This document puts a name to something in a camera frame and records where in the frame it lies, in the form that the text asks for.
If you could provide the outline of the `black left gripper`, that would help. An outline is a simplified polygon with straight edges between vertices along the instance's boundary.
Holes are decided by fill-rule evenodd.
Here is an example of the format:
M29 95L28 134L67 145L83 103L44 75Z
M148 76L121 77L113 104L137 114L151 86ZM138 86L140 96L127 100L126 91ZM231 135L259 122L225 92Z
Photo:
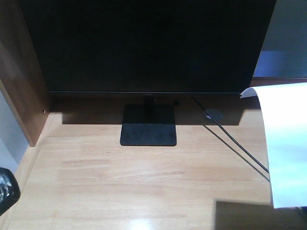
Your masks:
M8 211L20 198L20 188L14 174L0 168L0 215Z

